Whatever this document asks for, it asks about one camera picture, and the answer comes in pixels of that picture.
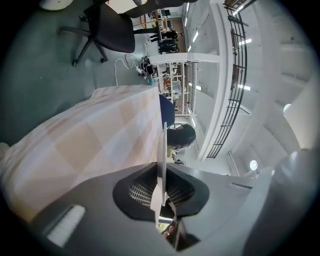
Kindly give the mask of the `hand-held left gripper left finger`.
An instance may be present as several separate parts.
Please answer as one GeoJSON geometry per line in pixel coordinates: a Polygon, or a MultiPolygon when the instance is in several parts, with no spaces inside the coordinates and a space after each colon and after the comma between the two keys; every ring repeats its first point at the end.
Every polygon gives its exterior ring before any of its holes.
{"type": "Polygon", "coordinates": [[[133,200],[125,178],[133,180],[156,163],[133,166],[90,178],[46,206],[31,226],[46,236],[50,225],[70,205],[85,208],[82,220],[59,251],[67,256],[171,256],[173,247],[156,230],[155,213],[133,200]]]}

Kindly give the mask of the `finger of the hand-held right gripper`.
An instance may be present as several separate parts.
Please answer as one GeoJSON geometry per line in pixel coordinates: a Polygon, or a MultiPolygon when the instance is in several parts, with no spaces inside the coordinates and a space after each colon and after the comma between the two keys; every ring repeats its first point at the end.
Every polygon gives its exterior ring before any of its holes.
{"type": "Polygon", "coordinates": [[[274,169],[265,203],[243,255],[301,255],[308,248],[303,239],[318,198],[319,150],[300,150],[282,159],[274,169]]]}

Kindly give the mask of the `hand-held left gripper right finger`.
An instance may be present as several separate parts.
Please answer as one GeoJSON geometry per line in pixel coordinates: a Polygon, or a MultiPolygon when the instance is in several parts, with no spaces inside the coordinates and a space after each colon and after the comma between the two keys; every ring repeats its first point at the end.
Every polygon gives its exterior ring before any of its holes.
{"type": "Polygon", "coordinates": [[[242,206],[255,185],[253,178],[168,164],[166,193],[174,212],[168,242],[183,251],[204,241],[242,206]]]}

